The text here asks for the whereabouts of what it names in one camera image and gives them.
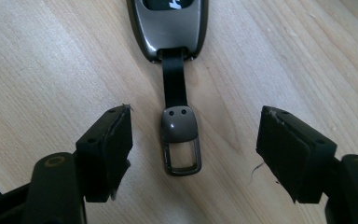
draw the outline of car key fob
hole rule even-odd
[[[208,19],[207,0],[128,0],[131,26],[142,53],[161,61],[161,49],[185,49],[185,59],[201,51]]]
[[[162,63],[166,108],[161,118],[161,139],[169,175],[193,175],[201,169],[199,129],[187,105],[184,60],[200,53],[208,15],[207,0],[128,0],[132,30],[152,63]],[[194,143],[195,161],[172,167],[170,144]]]

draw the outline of screw hole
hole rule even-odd
[[[52,158],[46,160],[45,161],[45,166],[47,166],[47,167],[56,167],[56,166],[61,165],[65,161],[66,161],[66,158],[64,156],[56,156],[56,157],[52,157]]]
[[[324,144],[324,140],[318,139],[318,140],[316,140],[316,143],[323,145],[323,144]]]
[[[87,140],[88,143],[94,143],[96,141],[97,141],[96,138],[89,138],[89,140]]]

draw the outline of key fob logo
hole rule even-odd
[[[182,9],[182,6],[177,2],[180,2],[180,0],[172,0],[172,2],[170,2],[170,7],[174,9]]]

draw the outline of wooden table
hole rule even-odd
[[[133,148],[117,199],[87,204],[89,223],[325,223],[293,204],[255,152],[260,111],[290,111],[358,154],[358,0],[210,0],[187,98],[202,170],[164,172],[161,66],[145,59],[125,0],[0,0],[0,190],[75,141],[101,114],[131,104]],[[188,165],[190,148],[172,149]]]

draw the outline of metal buckle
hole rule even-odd
[[[201,169],[200,140],[196,116],[187,105],[172,106],[164,110],[161,121],[165,166],[170,175],[193,175]],[[190,167],[171,165],[170,143],[194,141],[196,161]]]

